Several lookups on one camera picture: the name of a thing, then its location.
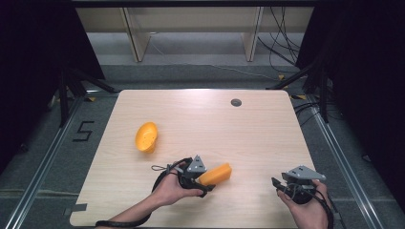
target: gray carpet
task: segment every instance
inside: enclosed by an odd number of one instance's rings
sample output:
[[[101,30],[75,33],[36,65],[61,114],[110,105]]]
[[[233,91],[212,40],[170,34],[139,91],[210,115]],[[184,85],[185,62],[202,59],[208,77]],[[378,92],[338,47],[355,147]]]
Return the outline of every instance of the gray carpet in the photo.
[[[283,71],[296,71],[289,67],[278,67]],[[117,89],[258,89],[278,83],[278,75],[286,77],[291,73],[280,73],[271,67],[251,66],[232,67],[237,71],[263,74],[253,75],[220,69],[214,66],[102,66],[106,82]],[[291,95],[303,94],[300,79],[285,90]],[[99,90],[86,84],[88,90]],[[98,142],[101,139],[111,111],[117,100],[116,96],[103,93],[94,94],[96,100],[81,104],[74,116],[53,166],[41,185],[30,212],[21,228],[72,228],[69,223],[69,208],[75,204],[81,186],[87,175]],[[307,100],[291,99],[293,106],[307,103]],[[359,182],[372,200],[378,216],[386,228],[403,228],[405,217],[390,191],[386,188],[373,165],[362,159],[362,148],[350,131],[337,108],[329,105],[330,127],[338,138],[346,157],[349,159]],[[17,155],[4,174],[0,176],[0,228],[5,226],[10,213],[29,185],[42,157],[48,150],[58,130],[60,111],[56,103],[44,114],[27,142],[29,150]],[[318,172],[325,174],[330,196],[347,228],[368,228],[353,195],[348,188],[336,163],[330,146],[324,139],[310,108],[298,116],[302,131],[309,147],[310,155]],[[74,141],[85,137],[77,129],[83,121],[93,121],[84,127],[92,130],[88,141]],[[337,220],[335,228],[343,228]]]

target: wooden table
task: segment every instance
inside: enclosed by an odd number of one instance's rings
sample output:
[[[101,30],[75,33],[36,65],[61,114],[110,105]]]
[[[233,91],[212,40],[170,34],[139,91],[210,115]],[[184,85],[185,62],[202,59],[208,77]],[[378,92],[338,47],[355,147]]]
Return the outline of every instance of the wooden table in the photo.
[[[232,99],[240,99],[235,107]],[[135,146],[145,122],[157,124],[153,154]],[[229,162],[231,178],[205,198],[158,209],[148,227],[296,227],[271,177],[298,165],[313,169],[299,123],[284,91],[136,90],[120,93],[73,212],[73,226],[92,226],[142,200],[165,166],[199,155],[207,169]]]

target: human hand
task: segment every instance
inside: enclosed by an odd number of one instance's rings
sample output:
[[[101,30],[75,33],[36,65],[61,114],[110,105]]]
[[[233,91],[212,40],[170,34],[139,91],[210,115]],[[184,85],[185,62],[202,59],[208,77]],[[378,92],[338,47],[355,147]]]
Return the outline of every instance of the human hand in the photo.
[[[327,201],[330,207],[330,200],[328,199],[327,186],[318,180],[312,181],[318,190]],[[295,224],[298,228],[305,229],[326,229],[328,228],[328,216],[322,205],[316,199],[312,199],[306,204],[297,204],[292,201],[283,191],[278,190],[277,196],[286,204],[292,216],[294,217]],[[316,193],[316,196],[323,199],[323,197]]]
[[[181,198],[197,197],[203,194],[200,189],[184,189],[179,184],[178,171],[173,169],[166,175],[151,194],[160,206],[171,205]]]

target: wooden panel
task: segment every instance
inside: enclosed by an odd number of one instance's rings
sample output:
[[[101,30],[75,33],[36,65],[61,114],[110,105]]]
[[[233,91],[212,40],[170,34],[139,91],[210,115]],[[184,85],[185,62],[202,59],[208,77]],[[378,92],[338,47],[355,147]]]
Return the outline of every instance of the wooden panel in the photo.
[[[313,8],[286,8],[285,24],[287,32],[305,32],[312,16]],[[274,19],[273,13],[277,18],[278,24],[283,21],[282,8],[265,8],[262,22],[260,24],[260,32],[277,32],[279,30],[277,22]]]
[[[230,101],[242,100],[234,107]],[[134,143],[147,121],[158,125],[157,148],[141,153]],[[229,162],[230,180],[205,198],[162,207],[149,227],[291,228],[293,218],[271,177],[300,164],[313,169],[299,123],[284,91],[123,91],[119,95],[74,212],[71,224],[91,226],[147,197],[165,166],[199,155],[205,166]]]
[[[133,14],[134,8],[123,9],[124,20],[127,23],[127,34],[130,39],[131,47],[135,57],[135,61],[142,61],[143,56],[146,53],[146,48],[148,47],[149,39],[151,37],[150,32],[140,32],[141,29],[135,15]]]
[[[121,8],[76,9],[86,32],[126,32]]]
[[[251,32],[257,8],[133,8],[141,31]]]
[[[262,21],[264,8],[256,9],[256,22],[252,26],[250,32],[242,32],[241,37],[244,42],[245,56],[247,61],[253,61],[254,52],[256,50],[257,37],[259,35],[260,23]]]

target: white cabinet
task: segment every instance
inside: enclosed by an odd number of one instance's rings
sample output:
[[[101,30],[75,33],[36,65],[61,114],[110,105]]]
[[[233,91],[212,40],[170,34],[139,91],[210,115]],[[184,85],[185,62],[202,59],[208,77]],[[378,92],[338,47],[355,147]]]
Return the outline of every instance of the white cabinet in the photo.
[[[277,32],[282,22],[287,32],[305,32],[312,8],[115,8],[77,12],[88,32],[126,32],[137,62],[144,56],[150,32],[240,32],[246,60],[253,61],[259,32]]]

